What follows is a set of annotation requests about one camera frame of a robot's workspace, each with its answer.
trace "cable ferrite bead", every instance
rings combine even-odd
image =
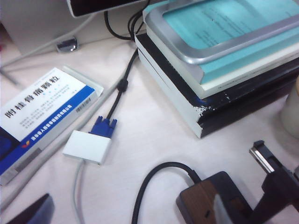
[[[128,87],[128,81],[124,78],[120,80],[120,82],[117,84],[117,90],[119,92],[125,92],[127,90],[127,87]]]

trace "cable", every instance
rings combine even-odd
[[[88,114],[80,121],[79,124],[76,125],[76,127],[73,130],[80,130],[84,127],[84,125],[92,118],[92,116],[97,112],[97,110],[103,105],[103,103],[107,100],[108,97],[111,96],[111,94],[116,89],[118,83],[120,80],[124,78],[124,75],[121,75],[118,80],[106,91],[102,94],[102,96],[98,99],[98,101],[95,103],[94,107],[91,108],[91,110],[88,112]],[[56,143],[52,148],[49,148],[46,150],[46,153],[43,157],[40,158],[39,162],[30,170],[29,174],[25,177],[25,179],[21,180],[19,186],[14,189],[10,195],[1,203],[1,209],[4,211],[10,203],[19,195],[19,193],[24,189],[26,184],[31,180],[31,178],[37,173],[37,171],[40,169],[40,167],[43,166],[43,164],[52,157],[59,149],[60,147],[65,144],[70,137],[73,130],[70,130],[58,143]]]
[[[132,38],[132,41],[135,42],[135,37],[134,37],[134,28],[135,28],[135,24],[137,23],[137,21],[139,20],[139,18],[142,16],[142,12],[139,12],[136,17],[133,19],[132,21],[132,25],[131,25],[131,31],[130,31],[130,35]]]
[[[6,66],[9,66],[9,65],[11,65],[11,64],[13,64],[13,63],[15,63],[15,62],[17,62],[17,61],[19,61],[19,60],[22,60],[22,59],[24,59],[24,58],[26,58],[26,57],[28,57],[28,56],[30,56],[30,55],[32,55],[32,54],[34,54],[34,53],[40,51],[40,50],[43,50],[43,49],[45,49],[46,47],[48,47],[48,46],[50,46],[50,45],[52,45],[52,44],[54,44],[54,43],[57,43],[57,42],[59,42],[59,41],[63,41],[63,40],[65,40],[66,38],[68,38],[69,36],[74,35],[75,33],[79,32],[81,29],[83,29],[88,23],[90,23],[90,22],[94,19],[95,15],[96,15],[96,14],[92,14],[92,15],[90,15],[90,16],[89,16],[83,23],[81,23],[81,25],[79,25],[77,28],[73,29],[72,31],[68,32],[67,34],[64,34],[64,35],[62,35],[62,36],[60,36],[60,37],[58,37],[58,38],[56,38],[56,39],[54,39],[54,40],[52,40],[52,41],[50,41],[50,42],[48,42],[48,43],[46,43],[46,44],[44,44],[44,45],[38,47],[38,48],[36,48],[36,49],[34,49],[34,50],[32,50],[32,51],[26,53],[26,54],[20,55],[20,56],[18,56],[18,57],[16,57],[16,58],[14,58],[14,59],[12,59],[12,60],[6,62],[6,63],[3,63],[3,64],[1,65],[1,67],[0,67],[0,73],[1,73],[3,76],[5,76],[9,81],[11,81],[14,85],[16,85],[16,86],[22,88],[23,86],[22,86],[18,81],[16,81],[16,79],[14,79],[14,78],[11,77],[10,75],[8,75],[8,74],[3,70],[3,68],[6,67]]]
[[[143,24],[144,24],[144,22],[142,21],[142,23],[140,24],[139,28],[138,28],[137,31],[136,31],[136,34],[139,33],[139,31],[140,31],[141,27],[143,26]]]
[[[117,94],[117,97],[116,97],[116,99],[115,99],[115,101],[114,101],[114,103],[113,103],[113,105],[112,105],[112,107],[111,107],[111,109],[110,109],[107,117],[106,117],[107,119],[111,119],[111,116],[112,116],[113,112],[115,111],[118,102],[121,99],[121,95],[122,95],[122,92],[119,91],[118,94]]]
[[[131,37],[129,36],[121,36],[119,34],[117,34],[116,32],[114,32],[109,24],[109,20],[108,20],[108,11],[105,11],[104,12],[104,20],[105,20],[105,24],[106,24],[106,27],[107,29],[109,30],[109,32],[115,36],[116,38],[119,38],[121,40],[131,40]]]
[[[134,40],[134,27],[135,27],[136,22],[134,22],[134,24],[131,25],[131,21],[134,21],[136,19],[136,16],[138,16],[138,19],[139,19],[141,17],[140,14],[142,15],[143,10],[149,5],[149,3],[150,3],[150,0],[147,1],[146,5],[141,10],[139,10],[138,12],[136,12],[135,14],[133,14],[130,17],[130,19],[127,23],[127,28],[128,28],[128,32],[129,32],[130,36],[122,36],[122,35],[119,35],[116,32],[114,32],[109,24],[108,11],[105,11],[104,12],[104,20],[105,20],[105,25],[106,25],[108,31],[116,38],[119,38],[121,40],[132,40],[133,41]]]
[[[63,41],[66,38],[74,35],[75,33],[79,32],[81,29],[83,29],[88,23],[90,23],[94,19],[95,16],[96,16],[96,14],[90,15],[83,23],[81,23],[81,25],[79,25],[77,28],[73,29],[72,31],[70,31],[70,32],[68,32],[68,33],[66,33],[66,34],[64,34],[64,35],[62,35],[62,36],[60,36],[60,37],[58,37],[58,38],[56,38],[56,39],[54,39],[52,41],[50,41],[50,42],[48,42],[48,43],[40,46],[40,47],[38,47],[38,48],[36,48],[36,49],[28,52],[28,53],[26,53],[26,54],[23,54],[23,55],[18,56],[18,57],[14,58],[14,59],[6,62],[6,63],[3,63],[2,66],[1,66],[1,70],[4,67],[6,67],[6,66],[8,66],[10,64],[13,64],[13,63],[15,63],[15,62],[17,62],[17,61],[19,61],[19,60],[21,60],[23,58],[26,58],[26,57],[28,57],[28,56],[30,56],[30,55],[32,55],[32,54],[34,54],[34,53],[42,50],[42,49],[45,49],[46,47],[48,47],[48,46],[50,46],[50,45],[52,45],[54,43],[57,43],[59,41]]]
[[[117,94],[117,97],[115,99],[115,102],[113,103],[108,115],[107,115],[107,119],[111,119],[111,116],[113,114],[113,112],[115,111],[120,99],[121,99],[121,95],[122,93],[124,93],[126,90],[127,90],[127,86],[128,86],[128,76],[129,76],[129,73],[130,73],[130,70],[132,68],[132,65],[133,65],[133,62],[134,60],[138,57],[138,50],[136,49],[134,54],[132,55],[129,63],[128,63],[128,66],[127,66],[127,69],[125,71],[125,74],[124,74],[124,77],[122,80],[120,80],[120,82],[118,83],[117,85],[117,89],[118,89],[118,94]]]
[[[133,215],[132,215],[132,224],[137,224],[138,222],[138,215],[139,215],[139,209],[140,209],[140,205],[141,205],[141,200],[143,197],[143,194],[145,192],[145,189],[148,185],[148,183],[150,182],[151,178],[161,169],[166,168],[166,167],[177,167],[177,168],[181,168],[183,170],[185,170],[188,175],[191,177],[191,179],[193,180],[194,183],[199,183],[201,181],[201,179],[199,178],[199,176],[196,174],[196,172],[194,170],[192,170],[191,168],[189,168],[188,166],[186,166],[183,163],[179,163],[179,162],[165,162],[162,163],[158,166],[156,166],[155,168],[153,168],[149,174],[147,174],[147,176],[145,177],[144,181],[142,182],[142,185],[139,189],[136,201],[135,201],[135,206],[134,206],[134,210],[133,210]]]
[[[140,12],[142,12],[148,5],[150,4],[150,0],[148,0],[147,2],[146,2],[146,4],[145,4],[145,6],[141,9],[141,10],[139,10],[138,12],[136,12],[134,15],[132,15],[131,17],[130,17],[130,19],[129,19],[129,21],[128,21],[128,24],[127,24],[127,28],[128,28],[128,32],[129,32],[129,34],[131,33],[131,21],[140,13]]]
[[[76,221],[78,224],[84,224],[84,219],[83,217],[80,216],[79,214],[79,210],[78,210],[78,207],[77,207],[77,204],[76,204],[76,185],[77,185],[77,180],[78,180],[78,177],[79,177],[79,173],[80,173],[80,169],[81,167],[85,164],[85,160],[81,160],[80,163],[78,164],[77,166],[77,170],[76,170],[76,173],[75,173],[75,179],[74,179],[74,183],[73,183],[73,191],[72,191],[72,205],[73,205],[73,209],[75,211],[75,218],[76,218]]]

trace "white cup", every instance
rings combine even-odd
[[[299,77],[286,99],[280,117],[285,129],[292,136],[299,138]]]

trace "black cable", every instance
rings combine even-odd
[[[107,119],[111,119],[111,116],[112,116],[113,112],[115,111],[118,102],[121,99],[121,95],[122,95],[122,92],[119,91],[118,94],[117,94],[117,97],[116,97],[116,99],[115,99],[115,101],[114,101],[114,103],[113,103],[113,105],[112,105],[112,107],[109,111],[109,114],[106,117]]]
[[[143,24],[144,24],[144,22],[142,21],[142,23],[140,24],[139,28],[138,28],[137,31],[136,31],[136,34],[139,33],[139,31],[140,31],[141,27],[143,26]]]
[[[191,177],[191,179],[193,180],[194,183],[199,183],[201,181],[200,177],[196,174],[196,172],[194,170],[192,170],[190,167],[186,166],[183,163],[179,163],[179,162],[165,162],[162,163],[158,166],[156,166],[155,168],[153,168],[149,174],[147,174],[147,176],[145,177],[144,181],[142,182],[142,185],[139,189],[136,201],[135,201],[135,206],[134,206],[134,210],[133,210],[133,215],[132,215],[132,222],[131,224],[137,224],[138,222],[138,215],[139,215],[139,209],[140,209],[140,205],[141,205],[141,200],[143,197],[143,194],[145,192],[146,186],[148,185],[148,183],[150,182],[151,178],[161,169],[166,168],[166,167],[177,167],[177,168],[181,168],[183,170],[185,170],[188,175]]]
[[[136,12],[134,15],[132,15],[128,21],[128,24],[127,24],[127,28],[128,28],[128,32],[129,34],[131,33],[131,21],[137,16],[137,14],[139,14],[140,12],[143,12],[143,10],[150,4],[150,0],[148,0],[145,4],[145,6],[139,10],[138,12]]]
[[[128,87],[128,76],[129,76],[129,73],[131,71],[131,68],[132,68],[132,65],[133,65],[133,62],[134,60],[137,58],[138,56],[138,50],[136,49],[134,54],[132,55],[129,63],[128,63],[128,66],[127,66],[127,69],[125,71],[125,74],[124,74],[124,77],[120,80],[120,82],[117,84],[117,90],[118,90],[118,94],[117,94],[117,97],[107,115],[107,119],[111,119],[112,117],[112,114],[113,112],[115,111],[120,99],[121,99],[121,95],[122,93],[124,93],[126,90],[127,90],[127,87]]]
[[[134,28],[135,28],[135,24],[137,23],[137,21],[139,20],[140,17],[142,17],[142,12],[138,13],[135,16],[135,18],[133,19],[132,24],[131,24],[130,36],[131,36],[132,41],[134,41],[134,42],[135,42]]]
[[[105,24],[106,24],[106,27],[107,29],[109,30],[109,32],[115,36],[116,38],[119,38],[121,40],[131,40],[131,37],[129,36],[121,36],[119,34],[117,34],[116,32],[114,32],[109,24],[109,19],[108,19],[108,11],[105,11],[104,12],[104,19],[105,19]]]

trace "stack of books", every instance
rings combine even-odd
[[[198,137],[287,94],[297,76],[297,1],[163,1],[143,20],[140,59]]]

